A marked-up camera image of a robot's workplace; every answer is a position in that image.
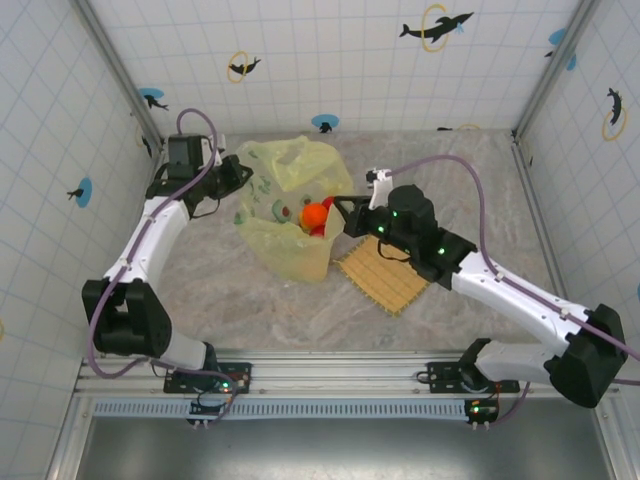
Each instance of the red object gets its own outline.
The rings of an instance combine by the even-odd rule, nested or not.
[[[314,229],[319,225],[324,225],[328,215],[329,211],[321,203],[310,203],[302,209],[301,223]]]
[[[309,233],[312,237],[321,237],[324,238],[324,225],[318,225],[316,228],[311,230]]]
[[[333,197],[327,197],[322,201],[322,206],[329,211],[331,209],[331,205],[333,205]]]

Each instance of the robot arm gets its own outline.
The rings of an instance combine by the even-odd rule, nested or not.
[[[459,362],[467,387],[479,391],[488,382],[508,379],[550,383],[574,403],[595,407],[627,355],[569,317],[624,343],[618,314],[605,305],[590,311],[504,269],[473,243],[439,227],[433,204],[418,187],[393,188],[387,173],[367,174],[372,196],[335,198],[344,232],[352,237],[373,235],[406,252],[412,268],[429,282],[481,301],[542,342],[506,345],[476,340]]]
[[[141,219],[127,246],[104,278],[88,280],[82,289],[90,319],[109,283],[127,267],[99,317],[93,341],[101,352],[144,355],[192,370],[216,370],[213,347],[175,330],[155,290],[171,248],[198,203],[205,197],[219,201],[235,192],[249,180],[252,170],[240,165],[235,155],[221,159],[215,152],[214,165],[203,180],[169,202],[147,227],[142,241],[138,240],[152,212],[204,168],[202,145],[200,135],[169,137],[169,162],[160,167],[147,189]]]

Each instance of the aluminum frame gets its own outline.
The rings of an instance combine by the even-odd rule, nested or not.
[[[350,399],[368,402],[372,399],[391,401],[460,400],[469,395],[431,394],[426,385],[415,381],[415,373],[423,370],[429,361],[450,361],[461,352],[262,352],[250,350],[221,350],[220,361],[248,361],[254,364],[252,393],[242,398],[259,400],[277,399]],[[122,367],[128,359],[104,358],[99,364],[104,369]],[[83,364],[76,393],[54,455],[48,480],[75,478],[96,413],[96,405],[104,400],[148,400],[154,405],[175,404],[177,399],[193,399],[194,394],[165,394],[164,380],[156,377],[148,364],[132,369],[123,379],[98,379]],[[515,398],[518,394],[504,395]],[[561,398],[550,386],[534,385],[530,400]],[[618,388],[611,388],[595,409],[600,426],[603,451],[607,452],[612,476],[627,479],[640,475],[637,452],[625,438],[622,426],[630,420]]]
[[[578,4],[578,8],[569,22],[562,41],[551,57],[551,63],[549,63],[549,66],[538,82],[514,129],[516,140],[520,141],[531,128],[535,117],[542,109],[544,102],[549,97],[551,90],[558,81],[558,78],[560,78],[571,56],[575,53],[578,41],[587,29],[589,22],[601,3],[602,0],[581,0]]]
[[[73,10],[80,18],[87,34],[93,41],[94,46],[107,65],[107,68],[114,76],[116,83],[124,95],[132,114],[140,122],[140,128],[145,137],[155,145],[158,151],[162,150],[162,135],[157,125],[151,118],[151,114],[144,104],[138,89],[129,76],[126,67],[118,56],[109,36],[105,31],[100,19],[91,5],[90,0],[70,0]]]

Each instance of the marble floor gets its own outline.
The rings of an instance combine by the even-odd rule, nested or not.
[[[237,135],[228,152],[245,141],[295,135]],[[398,132],[312,134],[343,155],[356,193],[366,194],[370,167],[397,167],[418,158],[452,153],[477,169],[487,195],[487,244],[491,256],[514,273],[551,288],[507,132]],[[440,162],[408,172],[425,191],[445,228],[476,242],[478,198],[461,166]],[[304,350],[464,349],[478,337],[533,341],[515,323],[479,302],[432,285],[399,317],[391,317],[354,287],[335,265],[317,285],[285,281],[270,273],[233,225],[237,196],[215,215],[189,222],[163,271],[159,297],[183,333],[218,348]],[[198,213],[214,206],[204,202]],[[332,256],[357,240],[341,235]]]

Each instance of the wooden mat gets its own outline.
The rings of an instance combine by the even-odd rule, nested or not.
[[[377,248],[378,239],[368,236],[337,263],[365,295],[396,316],[427,288],[429,282],[408,263],[382,258]],[[390,245],[382,245],[382,253],[387,257],[407,257],[406,253]]]

